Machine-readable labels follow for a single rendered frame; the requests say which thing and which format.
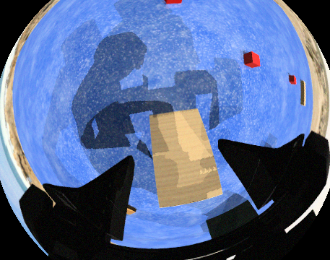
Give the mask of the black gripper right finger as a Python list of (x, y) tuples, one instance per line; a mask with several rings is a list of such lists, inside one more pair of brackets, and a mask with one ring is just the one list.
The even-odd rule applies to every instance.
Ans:
[(303, 146), (304, 137), (304, 133), (301, 133), (278, 148), (258, 147), (228, 139), (219, 139), (217, 146), (257, 210), (260, 210), (272, 200), (271, 194), (286, 173), (292, 156)]

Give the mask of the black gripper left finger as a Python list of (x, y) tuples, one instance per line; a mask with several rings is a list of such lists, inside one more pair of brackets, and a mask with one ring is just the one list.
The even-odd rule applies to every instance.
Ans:
[(79, 188), (49, 183), (43, 188), (55, 203), (74, 210), (110, 239), (123, 241), (125, 217), (132, 189), (135, 161), (128, 155)]

